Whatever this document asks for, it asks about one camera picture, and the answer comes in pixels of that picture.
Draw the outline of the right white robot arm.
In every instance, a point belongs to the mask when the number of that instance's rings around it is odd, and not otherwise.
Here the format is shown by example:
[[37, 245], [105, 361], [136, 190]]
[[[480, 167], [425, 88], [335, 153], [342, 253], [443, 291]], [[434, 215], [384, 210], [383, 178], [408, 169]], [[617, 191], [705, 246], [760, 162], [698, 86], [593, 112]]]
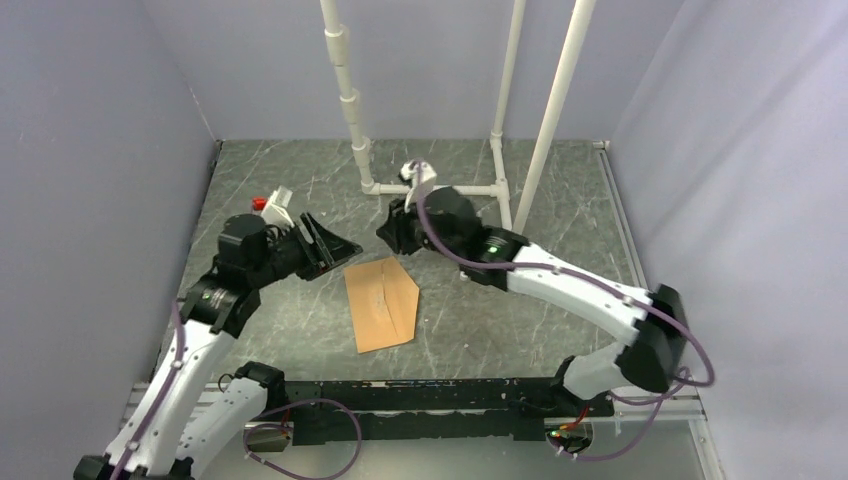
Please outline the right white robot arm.
[[396, 254], [441, 253], [475, 283], [545, 301], [611, 335], [612, 345], [558, 367], [551, 401], [564, 415], [619, 387], [665, 394], [679, 379], [684, 323], [673, 316], [680, 305], [670, 287], [649, 291], [573, 266], [520, 234], [485, 224], [453, 188], [427, 195], [422, 212], [392, 201], [376, 235]]

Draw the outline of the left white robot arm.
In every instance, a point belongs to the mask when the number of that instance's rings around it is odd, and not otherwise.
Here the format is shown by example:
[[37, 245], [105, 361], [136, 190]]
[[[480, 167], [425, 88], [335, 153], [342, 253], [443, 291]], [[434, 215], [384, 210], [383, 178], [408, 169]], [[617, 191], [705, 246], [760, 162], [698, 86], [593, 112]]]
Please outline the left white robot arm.
[[133, 415], [101, 455], [86, 455], [76, 479], [197, 479], [244, 425], [287, 406], [285, 374], [249, 362], [221, 396], [193, 414], [213, 371], [261, 304], [260, 291], [291, 275], [314, 280], [361, 254], [303, 213], [277, 225], [254, 213], [230, 217], [212, 266], [172, 310], [174, 337]]

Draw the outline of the brown paper envelope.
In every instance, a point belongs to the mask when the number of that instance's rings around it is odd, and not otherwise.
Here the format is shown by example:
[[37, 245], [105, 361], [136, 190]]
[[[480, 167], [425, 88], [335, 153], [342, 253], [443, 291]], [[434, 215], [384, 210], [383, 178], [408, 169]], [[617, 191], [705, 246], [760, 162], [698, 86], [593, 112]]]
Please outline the brown paper envelope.
[[420, 289], [397, 258], [349, 266], [343, 273], [360, 354], [414, 339]]

